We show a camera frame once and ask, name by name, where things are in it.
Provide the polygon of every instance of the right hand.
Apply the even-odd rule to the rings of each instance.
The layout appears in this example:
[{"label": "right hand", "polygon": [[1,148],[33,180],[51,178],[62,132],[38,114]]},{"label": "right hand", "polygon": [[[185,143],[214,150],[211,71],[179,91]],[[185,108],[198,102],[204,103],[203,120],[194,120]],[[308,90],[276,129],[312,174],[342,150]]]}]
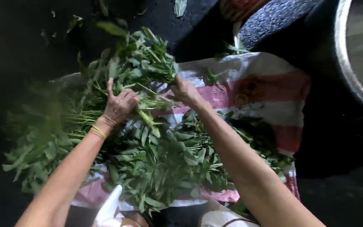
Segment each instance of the right hand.
[{"label": "right hand", "polygon": [[176,75],[176,85],[171,86],[170,89],[173,91],[177,101],[183,102],[195,111],[205,102],[194,84],[182,79],[179,74]]}]

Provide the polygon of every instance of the left hand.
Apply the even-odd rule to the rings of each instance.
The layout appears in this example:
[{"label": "left hand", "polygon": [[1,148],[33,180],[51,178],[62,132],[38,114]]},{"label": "left hand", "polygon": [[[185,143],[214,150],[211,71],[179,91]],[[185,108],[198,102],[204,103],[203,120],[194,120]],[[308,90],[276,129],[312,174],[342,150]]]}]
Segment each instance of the left hand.
[{"label": "left hand", "polygon": [[137,93],[129,88],[114,96],[112,78],[107,82],[107,96],[106,108],[101,118],[104,118],[110,127],[125,121],[132,109],[141,101]]}]

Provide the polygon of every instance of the rubber band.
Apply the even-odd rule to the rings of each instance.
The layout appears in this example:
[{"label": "rubber band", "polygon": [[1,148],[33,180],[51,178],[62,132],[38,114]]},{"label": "rubber band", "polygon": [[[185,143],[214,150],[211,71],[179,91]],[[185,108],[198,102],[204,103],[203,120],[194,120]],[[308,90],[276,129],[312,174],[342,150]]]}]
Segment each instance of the rubber band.
[{"label": "rubber band", "polygon": [[94,128],[91,128],[89,131],[92,131],[92,132],[97,133],[97,135],[99,135],[100,137],[102,137],[102,139],[106,139],[106,136],[104,135],[104,133],[101,133],[101,132],[97,131]]},{"label": "rubber band", "polygon": [[106,134],[102,130],[100,130],[98,127],[92,125],[92,128],[95,129],[96,131],[98,131],[100,134],[102,134],[102,136],[104,138],[107,138]]},{"label": "rubber band", "polygon": [[89,132],[96,135],[96,136],[98,136],[98,137],[100,137],[100,138],[102,138],[102,139],[104,139],[102,135],[100,135],[100,134],[98,134],[98,133],[96,133],[96,132],[94,132],[92,130],[90,130]]}]

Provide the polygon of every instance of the hand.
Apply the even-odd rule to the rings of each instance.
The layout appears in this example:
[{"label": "hand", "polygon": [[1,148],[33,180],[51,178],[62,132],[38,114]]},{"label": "hand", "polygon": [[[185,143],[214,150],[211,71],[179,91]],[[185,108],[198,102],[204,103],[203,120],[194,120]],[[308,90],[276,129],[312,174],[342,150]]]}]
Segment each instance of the hand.
[{"label": "hand", "polygon": [[183,102],[193,110],[197,110],[205,102],[194,84],[182,79],[179,74],[176,76],[176,85],[171,86],[170,89],[173,91],[177,101]]},{"label": "hand", "polygon": [[103,118],[110,127],[126,120],[128,114],[141,101],[137,93],[129,88],[122,91],[118,96],[114,96],[112,78],[107,82],[107,96],[106,108],[100,118]]}]

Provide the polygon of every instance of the white cloth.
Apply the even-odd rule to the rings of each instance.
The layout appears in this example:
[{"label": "white cloth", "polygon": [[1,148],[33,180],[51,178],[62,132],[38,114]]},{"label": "white cloth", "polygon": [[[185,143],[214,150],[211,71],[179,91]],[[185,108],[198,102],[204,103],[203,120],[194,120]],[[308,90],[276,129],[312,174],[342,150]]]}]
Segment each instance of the white cloth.
[{"label": "white cloth", "polygon": [[233,211],[214,210],[204,214],[201,227],[259,227]]},{"label": "white cloth", "polygon": [[102,208],[99,210],[95,218],[95,224],[97,227],[120,227],[121,218],[124,216],[118,213],[116,217],[114,214],[118,208],[118,198],[121,195],[123,188],[121,185],[117,185],[110,193],[106,202],[104,202]]}]

